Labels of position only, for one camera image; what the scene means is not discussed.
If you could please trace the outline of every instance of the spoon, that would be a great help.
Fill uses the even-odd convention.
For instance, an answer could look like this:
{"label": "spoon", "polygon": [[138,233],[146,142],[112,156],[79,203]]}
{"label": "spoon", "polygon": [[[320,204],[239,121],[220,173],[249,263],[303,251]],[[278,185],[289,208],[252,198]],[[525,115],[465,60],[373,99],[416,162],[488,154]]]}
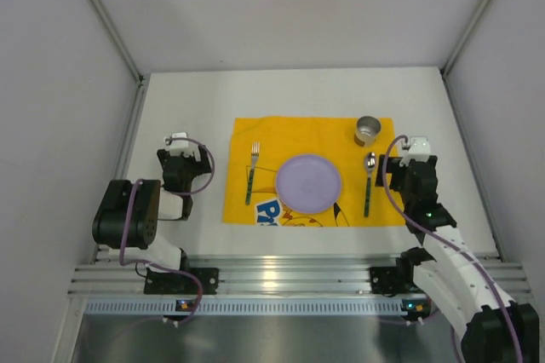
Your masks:
{"label": "spoon", "polygon": [[376,155],[374,152],[370,152],[365,156],[364,167],[365,171],[367,171],[367,188],[365,189],[364,217],[367,218],[369,216],[369,205],[371,201],[371,176],[373,174],[373,170],[376,167]]}

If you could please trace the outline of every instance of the plate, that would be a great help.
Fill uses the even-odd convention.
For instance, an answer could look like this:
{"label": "plate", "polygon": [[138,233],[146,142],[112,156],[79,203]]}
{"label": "plate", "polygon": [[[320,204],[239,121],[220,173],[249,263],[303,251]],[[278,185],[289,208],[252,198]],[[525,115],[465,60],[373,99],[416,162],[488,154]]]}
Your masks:
{"label": "plate", "polygon": [[280,200],[301,214],[318,214],[330,208],[341,195],[342,180],[337,168],[317,154],[290,158],[276,175]]}

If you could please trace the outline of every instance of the green handle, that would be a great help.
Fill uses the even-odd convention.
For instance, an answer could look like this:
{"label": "green handle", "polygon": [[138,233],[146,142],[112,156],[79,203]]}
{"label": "green handle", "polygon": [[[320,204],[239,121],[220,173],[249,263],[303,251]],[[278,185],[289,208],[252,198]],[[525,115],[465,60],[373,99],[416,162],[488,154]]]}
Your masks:
{"label": "green handle", "polygon": [[367,188],[365,189],[365,212],[364,217],[369,216],[369,204],[371,202],[371,177],[367,177]]}
{"label": "green handle", "polygon": [[250,177],[248,178],[248,189],[246,190],[246,205],[250,205],[250,199],[252,198],[252,186],[254,185],[254,170],[250,170]]}

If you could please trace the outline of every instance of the tabletop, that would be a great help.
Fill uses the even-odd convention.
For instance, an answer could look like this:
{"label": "tabletop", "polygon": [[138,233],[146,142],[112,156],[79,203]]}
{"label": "tabletop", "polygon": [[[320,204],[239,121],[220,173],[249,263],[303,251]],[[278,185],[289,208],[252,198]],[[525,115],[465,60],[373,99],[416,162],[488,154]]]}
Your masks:
{"label": "tabletop", "polygon": [[[213,153],[212,183],[193,197],[185,222],[159,222],[189,255],[398,255],[416,238],[405,226],[279,228],[221,221],[235,118],[390,117],[396,135],[425,135],[439,158],[439,202],[478,255],[497,255],[462,138],[436,67],[306,69],[151,75],[128,178],[161,179],[156,151],[185,131]],[[195,180],[199,187],[203,180]]]}

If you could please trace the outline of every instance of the metal cup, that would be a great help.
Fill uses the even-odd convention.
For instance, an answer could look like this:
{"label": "metal cup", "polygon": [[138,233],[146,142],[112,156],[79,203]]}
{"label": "metal cup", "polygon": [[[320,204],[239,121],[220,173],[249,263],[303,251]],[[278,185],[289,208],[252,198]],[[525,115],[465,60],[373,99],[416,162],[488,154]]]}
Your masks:
{"label": "metal cup", "polygon": [[378,118],[363,116],[356,123],[354,141],[361,147],[370,147],[381,132],[381,122]]}

